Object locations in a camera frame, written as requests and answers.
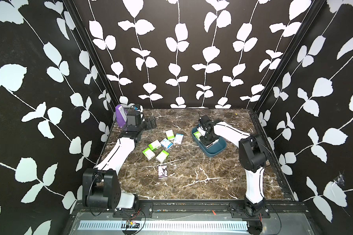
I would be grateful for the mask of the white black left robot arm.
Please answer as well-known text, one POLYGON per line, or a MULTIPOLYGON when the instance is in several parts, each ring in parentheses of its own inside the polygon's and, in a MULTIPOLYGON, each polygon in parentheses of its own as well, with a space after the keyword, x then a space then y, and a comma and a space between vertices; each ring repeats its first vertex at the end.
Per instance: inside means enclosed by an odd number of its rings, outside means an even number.
POLYGON ((82 177, 82 203, 87 208, 136 209, 135 194, 122 191, 118 174, 128 156, 141 141, 144 131, 157 127, 156 118, 141 111, 129 111, 127 122, 109 154, 82 177))

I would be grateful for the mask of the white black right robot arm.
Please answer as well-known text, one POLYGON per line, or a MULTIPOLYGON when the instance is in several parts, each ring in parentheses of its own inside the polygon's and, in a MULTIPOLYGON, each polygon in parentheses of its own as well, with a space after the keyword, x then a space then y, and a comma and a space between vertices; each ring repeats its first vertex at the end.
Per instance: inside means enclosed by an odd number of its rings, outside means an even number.
POLYGON ((259 214, 265 205, 263 173, 268 150, 262 137, 236 129, 219 119, 211 120, 207 115, 199 117, 197 127, 191 133, 194 141, 208 157, 221 153, 226 148, 227 141, 238 147, 238 159, 246 172, 243 210, 248 217, 259 214))

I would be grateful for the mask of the light blue tissue pack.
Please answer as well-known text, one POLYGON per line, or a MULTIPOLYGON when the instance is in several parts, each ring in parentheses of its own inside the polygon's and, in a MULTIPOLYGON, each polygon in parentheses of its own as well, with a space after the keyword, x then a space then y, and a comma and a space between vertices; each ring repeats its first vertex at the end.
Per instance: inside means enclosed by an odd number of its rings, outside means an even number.
POLYGON ((174 144, 181 145, 184 135, 183 134, 175 134, 174 144))
POLYGON ((172 146, 173 143, 168 140, 167 138, 164 138, 161 142, 160 142, 161 146, 164 147, 166 150, 169 150, 172 146))

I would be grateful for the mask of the green tissue pack front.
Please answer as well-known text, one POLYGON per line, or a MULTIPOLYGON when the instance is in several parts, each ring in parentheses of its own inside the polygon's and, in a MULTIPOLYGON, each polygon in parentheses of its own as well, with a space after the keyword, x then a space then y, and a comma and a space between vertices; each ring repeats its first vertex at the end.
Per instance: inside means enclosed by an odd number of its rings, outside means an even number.
POLYGON ((200 141, 200 137, 202 136, 202 134, 199 131, 194 132, 193 135, 198 141, 200 141))

